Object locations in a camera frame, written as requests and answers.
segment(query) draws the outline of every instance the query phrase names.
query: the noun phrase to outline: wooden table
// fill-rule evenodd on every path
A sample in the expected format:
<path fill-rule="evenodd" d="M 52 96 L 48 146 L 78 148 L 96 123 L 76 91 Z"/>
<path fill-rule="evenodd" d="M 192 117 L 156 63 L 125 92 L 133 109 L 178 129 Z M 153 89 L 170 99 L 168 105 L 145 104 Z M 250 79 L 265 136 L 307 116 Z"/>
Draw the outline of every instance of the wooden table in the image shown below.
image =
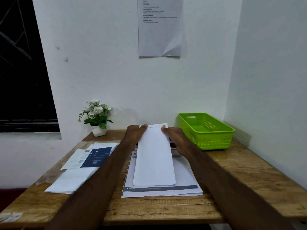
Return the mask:
<path fill-rule="evenodd" d="M 76 149 L 86 148 L 93 143 L 91 141 L 121 140 L 124 134 L 125 130 L 108 130 L 107 135 L 101 137 L 89 134 L 49 172 L 58 171 Z M 233 139 L 229 149 L 207 153 L 279 213 L 295 220 L 307 220 L 307 191 L 242 144 Z M 222 214 L 207 191 L 202 196 L 190 197 L 121 198 L 129 158 L 122 169 L 103 225 L 224 223 Z M 23 216 L 14 223 L 0 224 L 0 228 L 46 226 L 69 197 L 67 194 L 44 192 L 49 185 L 30 186 L 3 211 L 22 212 Z"/>

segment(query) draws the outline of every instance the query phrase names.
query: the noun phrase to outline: person's arm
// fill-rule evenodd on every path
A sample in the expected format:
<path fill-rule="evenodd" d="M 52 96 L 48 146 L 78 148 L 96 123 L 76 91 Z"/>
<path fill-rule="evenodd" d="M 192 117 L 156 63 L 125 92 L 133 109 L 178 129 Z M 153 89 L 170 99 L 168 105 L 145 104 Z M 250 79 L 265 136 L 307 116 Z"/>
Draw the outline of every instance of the person's arm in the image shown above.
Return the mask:
<path fill-rule="evenodd" d="M 102 166 L 64 203 L 47 230 L 96 230 L 101 225 L 127 156 L 147 125 L 129 126 L 124 139 Z"/>
<path fill-rule="evenodd" d="M 294 229 L 290 221 L 241 183 L 185 136 L 182 129 L 162 127 L 190 163 L 196 180 L 207 187 L 233 230 Z"/>

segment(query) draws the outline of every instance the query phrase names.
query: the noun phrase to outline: white flower pot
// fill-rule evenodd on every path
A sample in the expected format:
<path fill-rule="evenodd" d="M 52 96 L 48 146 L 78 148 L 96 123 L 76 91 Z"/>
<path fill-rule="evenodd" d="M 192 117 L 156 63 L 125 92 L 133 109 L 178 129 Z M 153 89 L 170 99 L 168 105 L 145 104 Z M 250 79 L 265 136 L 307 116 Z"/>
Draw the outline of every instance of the white flower pot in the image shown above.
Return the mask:
<path fill-rule="evenodd" d="M 97 136 L 102 136 L 106 134 L 106 129 L 101 129 L 99 126 L 91 126 L 92 127 L 92 132 L 95 137 Z"/>

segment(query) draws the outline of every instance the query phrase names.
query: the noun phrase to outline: potted plant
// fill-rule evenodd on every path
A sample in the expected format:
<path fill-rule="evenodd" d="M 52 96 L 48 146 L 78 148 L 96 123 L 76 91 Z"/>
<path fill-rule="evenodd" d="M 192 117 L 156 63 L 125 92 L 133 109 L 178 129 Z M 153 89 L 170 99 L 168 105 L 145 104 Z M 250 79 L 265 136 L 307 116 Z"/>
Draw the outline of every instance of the potted plant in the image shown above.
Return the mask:
<path fill-rule="evenodd" d="M 108 112 L 112 110 L 108 108 L 106 104 L 99 104 L 99 99 L 93 99 L 90 102 L 86 102 L 89 107 L 82 108 L 82 111 L 79 114 L 78 122 L 81 122 L 81 118 L 86 115 L 87 119 L 84 120 L 84 124 L 90 124 L 92 127 L 92 132 L 95 137 L 106 134 L 106 122 L 111 122 L 108 120 Z"/>

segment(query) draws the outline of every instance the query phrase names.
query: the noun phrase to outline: basket rim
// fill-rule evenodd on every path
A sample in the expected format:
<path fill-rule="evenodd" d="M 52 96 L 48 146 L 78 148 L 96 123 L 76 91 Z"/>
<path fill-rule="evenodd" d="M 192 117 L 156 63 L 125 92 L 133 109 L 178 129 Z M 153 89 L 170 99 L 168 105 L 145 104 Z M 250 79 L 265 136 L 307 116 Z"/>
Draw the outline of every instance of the basket rim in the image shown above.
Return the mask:
<path fill-rule="evenodd" d="M 212 134 L 233 133 L 233 132 L 235 131 L 232 127 L 230 127 L 230 128 L 232 129 L 231 131 L 195 131 L 195 130 L 190 126 L 190 124 L 188 124 L 188 123 L 184 120 L 184 118 L 182 118 L 182 116 L 181 116 L 182 114 L 191 114 L 191 115 L 193 115 L 193 114 L 206 114 L 206 115 L 212 117 L 213 119 L 219 121 L 220 123 L 226 125 L 227 127 L 230 127 L 230 126 L 228 126 L 227 124 L 223 123 L 222 121 L 220 121 L 220 120 L 214 118 L 213 116 L 211 116 L 211 115 L 209 115 L 209 114 L 207 114 L 207 113 L 205 113 L 205 112 L 199 112 L 199 113 L 179 113 L 178 116 L 179 116 L 179 117 L 180 117 L 180 118 L 181 118 L 181 119 L 182 119 L 182 120 L 183 120 L 183 121 L 194 131 L 194 132 L 199 133 L 199 134 L 204 134 L 204 133 L 212 133 Z"/>

